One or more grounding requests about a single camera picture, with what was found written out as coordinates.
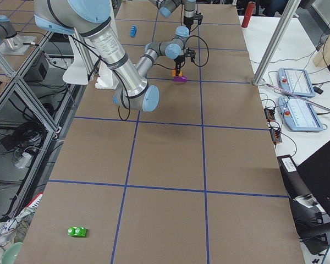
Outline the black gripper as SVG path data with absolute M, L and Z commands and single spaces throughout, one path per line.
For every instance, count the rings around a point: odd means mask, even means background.
M 190 61 L 194 63 L 195 57 L 196 57 L 196 52 L 194 49 L 187 48 L 186 50 L 183 50 L 182 54 L 180 54 L 179 56 L 177 56 L 176 59 L 174 59 L 175 69 L 181 70 L 181 66 L 185 65 L 187 58 L 190 58 Z
M 201 25 L 203 20 L 203 15 L 201 13 L 198 13 L 197 11 L 184 12 L 183 23 L 189 30 L 191 30 L 191 27 L 194 24 L 195 20 L 197 21 L 198 25 Z

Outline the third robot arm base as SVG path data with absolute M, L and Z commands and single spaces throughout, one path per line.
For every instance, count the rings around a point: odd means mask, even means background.
M 0 52 L 3 55 L 22 56 L 35 36 L 21 36 L 7 16 L 0 15 Z

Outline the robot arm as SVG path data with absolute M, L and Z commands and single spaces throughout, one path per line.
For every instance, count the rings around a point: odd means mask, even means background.
M 41 29 L 72 35 L 77 32 L 92 45 L 108 69 L 121 82 L 114 94 L 114 103 L 126 109 L 152 112 L 156 109 L 160 92 L 145 78 L 156 59 L 166 56 L 177 59 L 187 50 L 186 40 L 196 17 L 195 1 L 153 1 L 159 13 L 167 18 L 178 6 L 184 6 L 183 25 L 175 30 L 170 41 L 149 43 L 137 65 L 112 30 L 112 8 L 109 1 L 35 1 L 35 22 Z
M 181 24 L 190 31 L 194 21 L 197 21 L 198 26 L 202 23 L 203 15 L 195 10 L 195 0 L 149 0 L 149 2 L 159 10 L 164 18 L 168 18 L 178 7 L 181 7 Z

